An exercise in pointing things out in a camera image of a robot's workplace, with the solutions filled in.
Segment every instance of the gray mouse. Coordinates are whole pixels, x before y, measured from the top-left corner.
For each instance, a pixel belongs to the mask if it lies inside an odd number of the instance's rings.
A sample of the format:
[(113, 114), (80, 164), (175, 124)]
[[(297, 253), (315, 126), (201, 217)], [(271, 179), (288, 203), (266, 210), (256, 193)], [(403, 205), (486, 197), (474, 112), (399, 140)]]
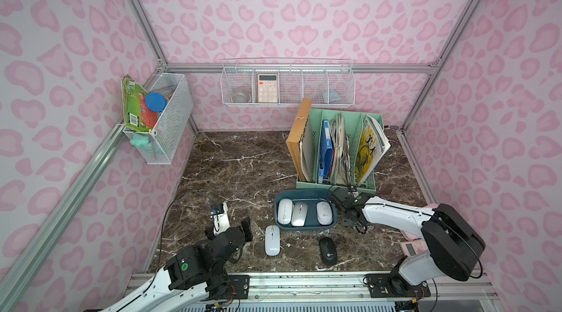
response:
[(326, 266), (331, 267), (338, 263), (338, 252), (335, 250), (334, 240), (323, 237), (318, 244), (320, 245), (320, 258)]

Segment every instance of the teal basket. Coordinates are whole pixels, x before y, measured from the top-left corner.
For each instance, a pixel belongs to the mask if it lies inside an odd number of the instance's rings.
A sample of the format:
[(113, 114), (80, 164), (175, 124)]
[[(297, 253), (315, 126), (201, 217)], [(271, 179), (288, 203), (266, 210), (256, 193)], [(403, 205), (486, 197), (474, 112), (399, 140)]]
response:
[[(289, 224), (281, 224), (277, 220), (277, 209), (279, 207), (279, 202), (284, 199), (290, 199), (293, 204), (297, 201), (302, 201), (306, 203), (309, 208), (306, 212), (305, 225), (303, 227), (293, 227)], [(332, 207), (332, 224), (322, 225), (318, 222), (318, 216), (316, 214), (316, 204), (322, 201), (326, 201)], [(275, 224), (282, 231), (325, 231), (333, 227), (338, 222), (338, 210), (335, 209), (333, 203), (330, 202), (330, 192), (324, 189), (303, 189), (303, 190), (285, 190), (281, 191), (277, 196), (275, 196), (275, 204), (273, 206), (273, 218), (275, 219)]]

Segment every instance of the wire basket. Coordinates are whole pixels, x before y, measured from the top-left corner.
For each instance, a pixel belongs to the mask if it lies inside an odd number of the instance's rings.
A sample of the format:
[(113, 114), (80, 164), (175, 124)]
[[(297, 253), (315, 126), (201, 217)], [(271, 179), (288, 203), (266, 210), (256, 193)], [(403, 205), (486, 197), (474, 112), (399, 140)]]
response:
[(162, 73), (150, 89), (173, 88), (174, 93), (164, 111), (158, 113), (158, 121), (150, 132), (135, 132), (125, 127), (129, 140), (134, 134), (148, 137), (149, 143), (137, 147), (148, 164), (171, 164), (178, 149), (181, 135), (186, 128), (193, 110), (193, 100), (189, 92), (186, 76), (183, 74)]
[[(347, 108), (355, 103), (352, 60), (233, 59), (222, 61), (222, 103), (227, 106), (292, 106), (303, 98), (314, 107)], [(277, 75), (277, 103), (259, 102), (259, 74)]]

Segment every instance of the barcode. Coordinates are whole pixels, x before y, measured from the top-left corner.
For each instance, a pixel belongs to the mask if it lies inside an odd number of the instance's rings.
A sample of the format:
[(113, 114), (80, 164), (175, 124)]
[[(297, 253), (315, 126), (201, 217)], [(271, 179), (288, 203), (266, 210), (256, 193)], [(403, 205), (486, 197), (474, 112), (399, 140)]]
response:
[(129, 123), (132, 126), (139, 126), (139, 118), (132, 113), (129, 113)]

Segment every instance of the yellow magazine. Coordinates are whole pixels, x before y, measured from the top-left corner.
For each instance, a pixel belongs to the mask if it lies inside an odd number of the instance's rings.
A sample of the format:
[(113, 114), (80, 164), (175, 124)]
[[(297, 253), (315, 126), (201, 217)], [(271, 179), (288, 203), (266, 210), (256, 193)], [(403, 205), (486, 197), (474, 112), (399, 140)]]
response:
[(371, 116), (363, 120), (361, 141), (355, 158), (355, 180), (357, 185), (367, 180), (376, 164), (390, 148), (381, 125)]

